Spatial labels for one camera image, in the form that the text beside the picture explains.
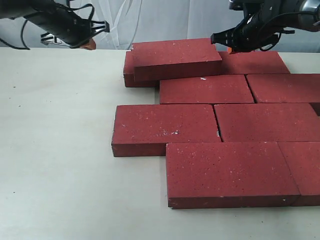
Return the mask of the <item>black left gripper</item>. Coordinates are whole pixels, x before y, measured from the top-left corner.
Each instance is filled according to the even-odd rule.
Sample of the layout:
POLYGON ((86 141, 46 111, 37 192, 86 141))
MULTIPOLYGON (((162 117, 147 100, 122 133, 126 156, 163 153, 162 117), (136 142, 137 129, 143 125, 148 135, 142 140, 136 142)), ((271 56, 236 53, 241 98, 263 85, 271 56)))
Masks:
POLYGON ((44 45, 95 50, 93 37, 110 31, 107 21, 93 20, 95 8, 91 3, 78 8, 53 0, 30 0, 29 3, 33 13, 24 18, 45 31, 40 35, 44 45))

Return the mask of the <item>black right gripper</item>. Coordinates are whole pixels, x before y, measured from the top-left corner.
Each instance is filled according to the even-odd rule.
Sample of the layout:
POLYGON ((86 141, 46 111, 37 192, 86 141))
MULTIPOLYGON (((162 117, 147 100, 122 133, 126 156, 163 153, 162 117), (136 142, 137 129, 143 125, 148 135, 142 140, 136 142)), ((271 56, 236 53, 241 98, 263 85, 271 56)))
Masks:
POLYGON ((272 49, 283 34, 294 34, 285 30, 289 26, 294 4, 247 4, 243 10, 243 20, 235 27, 213 33, 212 44, 227 46, 228 54, 263 52, 272 49))

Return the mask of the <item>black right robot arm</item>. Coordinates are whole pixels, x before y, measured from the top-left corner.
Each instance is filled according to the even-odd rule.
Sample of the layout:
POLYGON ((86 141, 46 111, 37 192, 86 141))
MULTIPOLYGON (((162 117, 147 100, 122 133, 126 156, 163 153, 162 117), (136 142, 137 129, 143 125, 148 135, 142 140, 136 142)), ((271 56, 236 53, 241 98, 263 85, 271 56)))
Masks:
POLYGON ((231 29, 213 33, 212 44, 230 48, 231 54, 271 50, 282 35, 295 30, 320 30, 318 0, 231 0, 229 9, 243 12, 243 20, 231 29))

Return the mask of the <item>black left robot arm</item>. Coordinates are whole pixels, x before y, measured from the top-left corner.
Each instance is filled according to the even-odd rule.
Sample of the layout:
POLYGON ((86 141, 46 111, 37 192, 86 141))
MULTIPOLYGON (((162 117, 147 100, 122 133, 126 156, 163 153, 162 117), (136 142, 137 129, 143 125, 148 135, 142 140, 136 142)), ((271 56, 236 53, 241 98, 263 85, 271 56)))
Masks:
POLYGON ((40 42, 44 45, 54 44, 70 49, 95 50, 94 37, 110 32, 107 21, 93 20, 95 8, 91 3, 79 8, 70 7, 54 0, 2 0, 0 2, 0 18, 15 20, 24 18, 20 30, 22 47, 14 46, 3 39, 4 45, 15 50, 29 50, 24 41, 24 30, 28 22, 42 30, 40 42))

